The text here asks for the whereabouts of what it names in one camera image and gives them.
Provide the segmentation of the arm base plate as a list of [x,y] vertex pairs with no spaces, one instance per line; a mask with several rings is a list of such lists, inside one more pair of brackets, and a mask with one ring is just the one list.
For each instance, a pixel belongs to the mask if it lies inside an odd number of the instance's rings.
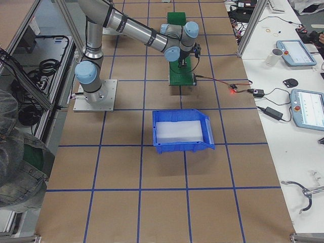
[[101,80],[101,89],[95,93],[87,93],[83,91],[79,85],[78,92],[81,95],[76,95],[73,111],[75,112],[99,112],[99,111],[114,111],[114,102],[117,90],[116,79]]

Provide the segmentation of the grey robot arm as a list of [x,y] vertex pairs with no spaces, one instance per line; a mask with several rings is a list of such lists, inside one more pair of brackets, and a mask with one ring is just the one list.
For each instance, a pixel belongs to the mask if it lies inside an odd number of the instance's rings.
[[200,45],[196,43],[199,26],[190,21],[184,25],[163,24],[156,31],[117,10],[110,1],[78,1],[86,16],[86,43],[83,58],[75,68],[75,75],[83,89],[85,100],[90,104],[103,101],[108,94],[100,79],[103,61],[102,32],[112,28],[116,32],[142,42],[164,54],[169,62],[180,66],[194,54],[200,57]]

